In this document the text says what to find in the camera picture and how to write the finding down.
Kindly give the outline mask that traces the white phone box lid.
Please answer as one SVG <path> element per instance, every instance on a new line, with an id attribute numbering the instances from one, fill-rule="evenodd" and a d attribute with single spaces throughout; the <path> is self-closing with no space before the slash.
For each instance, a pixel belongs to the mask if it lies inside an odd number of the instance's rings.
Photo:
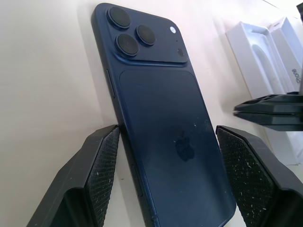
<path id="1" fill-rule="evenodd" d="M 296 34 L 289 19 L 284 17 L 273 23 L 269 28 L 274 40 L 282 66 L 286 70 L 283 76 L 286 93 L 299 91 L 303 70 L 303 45 Z M 288 157 L 284 158 L 286 165 L 298 165 L 303 162 L 303 132 L 286 131 L 290 150 L 285 152 Z"/>

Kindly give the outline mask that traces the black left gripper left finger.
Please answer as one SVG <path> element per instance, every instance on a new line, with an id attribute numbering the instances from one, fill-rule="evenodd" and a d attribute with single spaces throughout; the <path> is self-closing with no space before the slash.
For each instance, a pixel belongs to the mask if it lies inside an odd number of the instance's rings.
<path id="1" fill-rule="evenodd" d="M 89 135 L 58 171 L 27 227 L 103 227 L 116 169 L 120 130 Z"/>

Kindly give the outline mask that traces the white phone box base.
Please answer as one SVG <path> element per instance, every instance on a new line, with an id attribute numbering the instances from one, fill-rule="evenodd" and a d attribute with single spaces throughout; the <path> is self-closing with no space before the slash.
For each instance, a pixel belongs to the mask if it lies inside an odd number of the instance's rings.
<path id="1" fill-rule="evenodd" d="M 252 98 L 297 90 L 266 27 L 239 22 L 226 36 Z"/>

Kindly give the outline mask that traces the dark blue smartphone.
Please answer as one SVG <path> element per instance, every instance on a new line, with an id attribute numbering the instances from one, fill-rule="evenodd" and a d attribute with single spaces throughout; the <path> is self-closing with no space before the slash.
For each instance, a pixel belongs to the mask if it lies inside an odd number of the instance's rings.
<path id="1" fill-rule="evenodd" d="M 179 28 L 110 3 L 91 24 L 145 226 L 223 227 L 236 202 Z"/>

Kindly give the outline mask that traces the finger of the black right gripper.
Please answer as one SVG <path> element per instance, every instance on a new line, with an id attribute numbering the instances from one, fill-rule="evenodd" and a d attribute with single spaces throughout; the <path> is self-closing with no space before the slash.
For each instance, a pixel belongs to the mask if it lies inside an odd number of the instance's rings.
<path id="1" fill-rule="evenodd" d="M 266 114 L 300 114 L 303 113 L 303 95 L 297 93 L 268 95 L 239 104 L 236 106 L 236 111 Z"/>
<path id="2" fill-rule="evenodd" d="M 276 131 L 303 131 L 303 116 L 234 112 L 234 116 Z"/>

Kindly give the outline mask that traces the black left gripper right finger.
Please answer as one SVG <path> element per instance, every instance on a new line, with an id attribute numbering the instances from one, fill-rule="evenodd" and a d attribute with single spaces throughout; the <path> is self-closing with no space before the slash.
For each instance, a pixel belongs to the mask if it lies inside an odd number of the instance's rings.
<path id="1" fill-rule="evenodd" d="M 216 135 L 246 227 L 303 227 L 303 182 L 259 137 L 222 125 Z"/>

